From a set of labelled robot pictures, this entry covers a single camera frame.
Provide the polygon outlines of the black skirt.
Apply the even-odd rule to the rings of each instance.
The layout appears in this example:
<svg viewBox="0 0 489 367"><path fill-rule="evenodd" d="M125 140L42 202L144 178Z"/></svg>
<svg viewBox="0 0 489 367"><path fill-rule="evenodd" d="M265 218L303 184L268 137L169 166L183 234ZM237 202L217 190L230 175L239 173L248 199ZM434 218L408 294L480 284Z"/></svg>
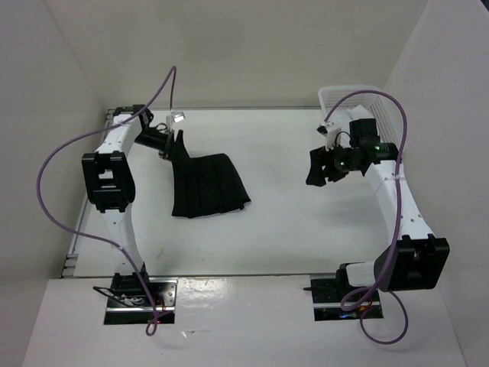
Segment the black skirt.
<svg viewBox="0 0 489 367"><path fill-rule="evenodd" d="M172 161L174 217L188 219L244 209L251 202L227 154Z"/></svg>

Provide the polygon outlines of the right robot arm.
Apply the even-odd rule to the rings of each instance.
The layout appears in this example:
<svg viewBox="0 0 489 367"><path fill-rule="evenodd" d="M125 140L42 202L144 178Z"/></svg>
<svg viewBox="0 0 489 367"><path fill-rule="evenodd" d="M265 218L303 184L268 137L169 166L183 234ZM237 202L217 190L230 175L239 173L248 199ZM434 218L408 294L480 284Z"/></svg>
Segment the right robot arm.
<svg viewBox="0 0 489 367"><path fill-rule="evenodd" d="M435 236L420 214L403 172L397 162L395 143L382 141L373 118L357 119L344 132L335 122L324 122L318 132L325 144L311 150L309 186L323 187L351 172L359 172L374 191L390 241L373 261L343 264L345 275L338 278L335 293L352 300L362 287L377 285L380 291L433 289L449 256L447 239ZM341 145L340 136L349 138Z"/></svg>

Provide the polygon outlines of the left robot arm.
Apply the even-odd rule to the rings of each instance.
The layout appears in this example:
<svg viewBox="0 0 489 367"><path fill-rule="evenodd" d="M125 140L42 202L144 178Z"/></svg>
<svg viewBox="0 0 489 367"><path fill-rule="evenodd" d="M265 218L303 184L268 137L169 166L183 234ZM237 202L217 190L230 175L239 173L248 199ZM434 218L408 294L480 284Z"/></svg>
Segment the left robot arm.
<svg viewBox="0 0 489 367"><path fill-rule="evenodd" d="M102 214L109 244L115 252L113 295L126 296L138 306L151 299L152 287L132 223L136 186L128 154L134 144L139 144L156 150L163 159L171 159L176 146L173 125L183 121L185 114L171 110L166 120L154 127L153 118L154 114L142 105L117 108L104 141L95 152L82 157L87 197Z"/></svg>

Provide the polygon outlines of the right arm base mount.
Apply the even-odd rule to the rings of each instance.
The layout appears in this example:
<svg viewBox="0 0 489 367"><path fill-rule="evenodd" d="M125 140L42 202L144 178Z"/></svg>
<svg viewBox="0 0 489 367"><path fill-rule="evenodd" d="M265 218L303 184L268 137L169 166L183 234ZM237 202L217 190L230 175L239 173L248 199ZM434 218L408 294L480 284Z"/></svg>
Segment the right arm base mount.
<svg viewBox="0 0 489 367"><path fill-rule="evenodd" d="M312 275L310 285L303 288L312 296L315 321L359 320L366 310L370 312L365 319L382 319L384 315L378 292L354 310L344 311L341 308L342 298L354 289L334 273Z"/></svg>

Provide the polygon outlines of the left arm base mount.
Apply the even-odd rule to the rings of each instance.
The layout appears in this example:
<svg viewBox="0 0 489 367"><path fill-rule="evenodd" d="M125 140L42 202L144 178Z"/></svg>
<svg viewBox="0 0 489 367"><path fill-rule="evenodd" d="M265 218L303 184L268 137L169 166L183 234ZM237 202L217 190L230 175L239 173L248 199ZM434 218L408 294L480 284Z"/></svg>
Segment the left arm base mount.
<svg viewBox="0 0 489 367"><path fill-rule="evenodd" d="M176 278L150 278L147 288L152 300L144 291L138 279L112 279L109 287L93 286L92 289L107 300L105 325L148 324L153 319L156 307L158 324L173 324L175 320Z"/></svg>

